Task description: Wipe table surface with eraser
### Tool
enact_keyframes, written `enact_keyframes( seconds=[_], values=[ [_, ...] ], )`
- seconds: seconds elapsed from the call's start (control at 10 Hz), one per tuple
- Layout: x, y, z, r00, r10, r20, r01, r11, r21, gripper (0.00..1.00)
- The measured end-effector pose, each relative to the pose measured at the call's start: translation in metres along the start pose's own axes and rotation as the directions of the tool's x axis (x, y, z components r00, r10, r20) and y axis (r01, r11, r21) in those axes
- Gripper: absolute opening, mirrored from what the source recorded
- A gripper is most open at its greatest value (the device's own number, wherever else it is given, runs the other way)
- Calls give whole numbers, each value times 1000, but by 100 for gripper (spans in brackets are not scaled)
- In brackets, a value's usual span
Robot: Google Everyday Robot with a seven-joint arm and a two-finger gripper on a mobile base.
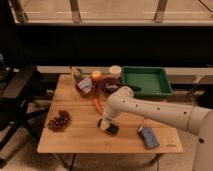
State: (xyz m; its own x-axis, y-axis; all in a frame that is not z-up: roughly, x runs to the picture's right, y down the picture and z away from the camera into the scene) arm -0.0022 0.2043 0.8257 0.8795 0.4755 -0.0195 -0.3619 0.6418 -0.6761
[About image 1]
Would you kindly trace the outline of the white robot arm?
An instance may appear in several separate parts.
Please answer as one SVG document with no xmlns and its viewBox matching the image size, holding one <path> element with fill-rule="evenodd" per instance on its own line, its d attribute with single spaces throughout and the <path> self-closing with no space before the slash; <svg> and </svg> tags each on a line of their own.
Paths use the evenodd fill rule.
<svg viewBox="0 0 213 171">
<path fill-rule="evenodd" d="M 121 112 L 140 115 L 196 135 L 192 171 L 213 171 L 213 109 L 135 99 L 133 90 L 122 86 L 107 98 L 98 126 L 107 130 Z"/>
</svg>

